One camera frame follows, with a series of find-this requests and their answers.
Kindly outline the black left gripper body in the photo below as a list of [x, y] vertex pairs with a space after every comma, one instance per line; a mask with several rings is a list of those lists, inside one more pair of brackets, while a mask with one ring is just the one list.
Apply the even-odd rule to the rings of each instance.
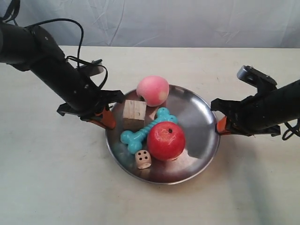
[[109, 109], [110, 103], [121, 103], [125, 99], [120, 90], [102, 90], [92, 82], [58, 84], [57, 95], [65, 101], [58, 107], [58, 114], [71, 114], [85, 119]]

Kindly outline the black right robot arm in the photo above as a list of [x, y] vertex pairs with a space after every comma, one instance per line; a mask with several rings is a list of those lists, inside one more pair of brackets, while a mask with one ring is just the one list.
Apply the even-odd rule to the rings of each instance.
[[220, 135], [278, 136], [280, 124], [300, 117], [300, 81], [273, 90], [263, 85], [257, 94], [242, 101], [216, 98], [210, 108], [224, 115], [216, 125]]

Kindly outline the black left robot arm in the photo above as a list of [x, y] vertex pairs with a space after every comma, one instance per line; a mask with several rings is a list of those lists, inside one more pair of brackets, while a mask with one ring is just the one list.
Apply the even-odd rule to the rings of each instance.
[[86, 62], [65, 56], [51, 34], [39, 25], [23, 28], [0, 24], [0, 61], [19, 71], [31, 71], [64, 100], [57, 113], [71, 114], [82, 121], [114, 129], [111, 103], [122, 103], [120, 90], [103, 90], [107, 76], [96, 85], [91, 76], [105, 69], [102, 60]]

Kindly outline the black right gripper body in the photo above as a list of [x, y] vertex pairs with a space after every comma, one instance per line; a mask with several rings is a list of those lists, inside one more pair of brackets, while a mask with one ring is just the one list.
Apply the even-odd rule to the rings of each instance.
[[226, 116], [226, 131], [236, 132], [236, 135], [271, 135], [272, 137], [280, 135], [280, 126], [274, 125], [269, 128], [263, 128], [258, 131], [250, 130], [239, 113], [241, 112], [241, 101], [223, 100], [216, 98], [211, 101], [211, 111], [220, 111]]

